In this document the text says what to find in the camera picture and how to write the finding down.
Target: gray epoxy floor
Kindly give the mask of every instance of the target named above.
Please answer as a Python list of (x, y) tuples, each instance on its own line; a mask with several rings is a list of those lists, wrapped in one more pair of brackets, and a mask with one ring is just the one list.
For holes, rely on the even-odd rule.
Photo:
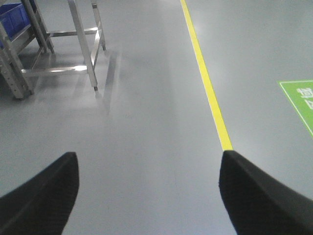
[[(277, 84), (312, 78), (312, 49), (298, 43), (312, 38), (312, 4), (187, 3), (234, 148), (313, 198), (312, 138)], [(73, 29), (65, 0), (39, 4), (49, 30)], [(94, 26), (89, 1), (78, 4), (84, 26)], [(108, 48), (97, 63), (99, 92), (86, 76), (39, 78), (36, 94), (17, 102), (1, 80), (0, 195), (76, 151), (81, 186), (64, 235), (235, 234), (180, 2), (99, 0), (99, 8)], [(75, 38), (54, 44), (57, 61), (82, 60)], [(283, 50), (292, 46), (300, 49)]]
[(233, 147), (313, 199), (313, 139), (278, 81), (313, 79), (313, 3), (190, 1)]

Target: blue plastic bin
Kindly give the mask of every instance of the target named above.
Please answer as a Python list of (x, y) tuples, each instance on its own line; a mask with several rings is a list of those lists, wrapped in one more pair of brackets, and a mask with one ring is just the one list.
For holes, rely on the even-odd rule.
[(21, 3), (2, 5), (0, 7), (0, 21), (10, 39), (30, 24), (24, 6)]

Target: perforated metal upright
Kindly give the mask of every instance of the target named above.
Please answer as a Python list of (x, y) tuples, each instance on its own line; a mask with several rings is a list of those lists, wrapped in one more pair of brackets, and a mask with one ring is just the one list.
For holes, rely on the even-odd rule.
[[(94, 90), (98, 90), (98, 82), (95, 75), (95, 66), (97, 62), (100, 45), (103, 50), (106, 49), (105, 38), (96, 0), (91, 0), (96, 27), (84, 29), (83, 23), (78, 11), (75, 0), (67, 0), (71, 11), (75, 31), (53, 31), (47, 32), (44, 20), (40, 13), (36, 0), (22, 0), (27, 15), (30, 19), (31, 26), (26, 27), (12, 41), (9, 39), (4, 27), (0, 24), (0, 41), (3, 49), (0, 49), (0, 71), (16, 98), (25, 98), (29, 94), (33, 94), (33, 87), (29, 80), (34, 76), (56, 76), (66, 74), (82, 74), (87, 73)], [(87, 34), (95, 34), (94, 45), (90, 53), (86, 40)], [(52, 37), (77, 36), (80, 48), (84, 57), (84, 64), (73, 65), (57, 68), (37, 68), (37, 62), (40, 60), (41, 54), (48, 50), (54, 53)], [(18, 54), (22, 51), (34, 38), (37, 39), (39, 50), (33, 60), (30, 68), (24, 68)]]

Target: metal table leg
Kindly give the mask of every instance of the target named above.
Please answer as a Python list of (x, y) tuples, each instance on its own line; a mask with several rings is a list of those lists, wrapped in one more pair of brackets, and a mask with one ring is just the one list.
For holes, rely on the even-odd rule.
[(98, 29), (101, 30), (100, 42), (101, 42), (103, 50), (106, 50), (106, 42), (105, 42), (105, 38), (104, 38), (104, 32), (103, 32), (103, 28), (102, 28), (102, 23), (101, 23), (101, 18), (100, 18), (97, 0), (91, 0), (91, 5), (92, 5), (96, 25), (97, 25)]
[(87, 66), (87, 71), (88, 71), (88, 75), (89, 75), (89, 79), (91, 82), (91, 85), (94, 87), (95, 91), (98, 89), (98, 82), (96, 79), (96, 75), (94, 73), (94, 68), (93, 68), (93, 64), (91, 61), (91, 57), (90, 57), (90, 53), (89, 53), (89, 47), (87, 44), (87, 39), (84, 33), (84, 27), (83, 27), (83, 23), (81, 21), (81, 17), (80, 14), (77, 10), (77, 4), (75, 0), (68, 0), (68, 5), (73, 17), (73, 21), (74, 21), (74, 25), (77, 31), (77, 36), (78, 36), (78, 40), (79, 40), (79, 44), (84, 56), (84, 60), (85, 60), (85, 64)]

